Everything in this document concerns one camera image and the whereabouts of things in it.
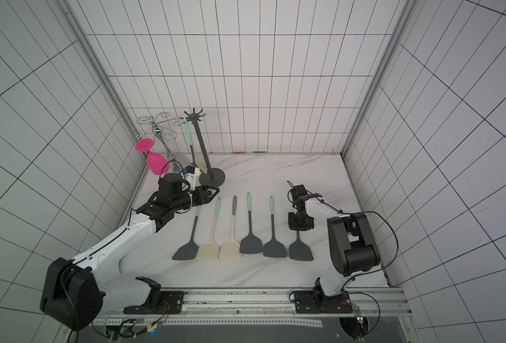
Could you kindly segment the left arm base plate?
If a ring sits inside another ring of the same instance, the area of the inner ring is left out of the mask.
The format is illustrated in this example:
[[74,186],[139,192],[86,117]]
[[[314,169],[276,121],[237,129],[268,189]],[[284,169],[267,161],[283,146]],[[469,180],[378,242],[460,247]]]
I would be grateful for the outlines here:
[[180,314],[183,306],[184,292],[155,291],[144,304],[125,307],[124,314],[163,315]]

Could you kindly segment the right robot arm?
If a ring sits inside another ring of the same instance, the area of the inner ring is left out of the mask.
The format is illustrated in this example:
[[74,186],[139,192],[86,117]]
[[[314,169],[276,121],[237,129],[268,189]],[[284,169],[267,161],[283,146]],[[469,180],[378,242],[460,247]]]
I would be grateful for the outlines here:
[[296,232],[290,245],[290,258],[312,261],[313,254],[301,241],[302,232],[321,224],[327,229],[331,267],[316,279],[313,290],[294,293],[297,307],[313,313],[351,313],[354,305],[345,291],[357,278],[381,270],[381,256],[369,220],[363,212],[348,213],[328,204],[318,193],[303,185],[291,186],[288,192],[293,212],[288,214],[289,228]]

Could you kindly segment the beige spatula grey handle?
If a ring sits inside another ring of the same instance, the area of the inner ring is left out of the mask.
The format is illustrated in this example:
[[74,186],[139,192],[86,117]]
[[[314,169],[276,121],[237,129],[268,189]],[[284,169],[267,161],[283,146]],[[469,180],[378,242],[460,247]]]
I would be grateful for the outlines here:
[[220,248],[219,258],[221,260],[237,260],[242,256],[240,252],[240,243],[235,239],[236,214],[237,196],[234,195],[232,199],[230,238]]

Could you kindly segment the grey utensil green handle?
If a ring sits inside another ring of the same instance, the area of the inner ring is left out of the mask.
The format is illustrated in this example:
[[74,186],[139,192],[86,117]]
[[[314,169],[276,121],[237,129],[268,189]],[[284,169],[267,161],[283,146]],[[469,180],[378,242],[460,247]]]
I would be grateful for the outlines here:
[[247,193],[247,211],[248,211],[248,234],[240,242],[240,252],[242,254],[259,254],[263,251],[262,241],[255,236],[252,228],[252,196]]

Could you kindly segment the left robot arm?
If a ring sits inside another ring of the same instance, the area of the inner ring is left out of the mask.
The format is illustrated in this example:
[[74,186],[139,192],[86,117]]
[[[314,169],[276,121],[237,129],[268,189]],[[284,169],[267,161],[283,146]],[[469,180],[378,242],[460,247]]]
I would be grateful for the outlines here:
[[133,210],[129,219],[104,240],[66,260],[58,258],[47,268],[40,311],[77,332],[100,314],[137,309],[155,314],[162,308],[160,284],[136,277],[130,284],[111,287],[115,268],[138,244],[153,236],[177,213],[209,204],[220,190],[192,186],[181,174],[169,173],[158,181],[158,190]]

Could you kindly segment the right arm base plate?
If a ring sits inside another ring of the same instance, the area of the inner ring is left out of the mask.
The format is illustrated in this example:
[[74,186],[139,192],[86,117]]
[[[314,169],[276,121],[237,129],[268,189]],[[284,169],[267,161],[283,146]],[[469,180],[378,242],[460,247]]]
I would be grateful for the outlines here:
[[351,314],[352,303],[346,294],[324,295],[319,290],[293,291],[290,301],[297,314]]

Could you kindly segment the beige spatula green handle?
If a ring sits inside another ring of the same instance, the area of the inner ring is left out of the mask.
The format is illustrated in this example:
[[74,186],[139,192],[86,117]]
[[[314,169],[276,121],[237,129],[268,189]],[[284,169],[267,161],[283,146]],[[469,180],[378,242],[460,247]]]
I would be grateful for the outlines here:
[[218,197],[214,210],[214,218],[212,222],[210,238],[205,244],[199,247],[196,257],[197,260],[214,261],[219,259],[220,246],[215,242],[214,236],[217,228],[217,220],[220,213],[221,203],[222,199]]

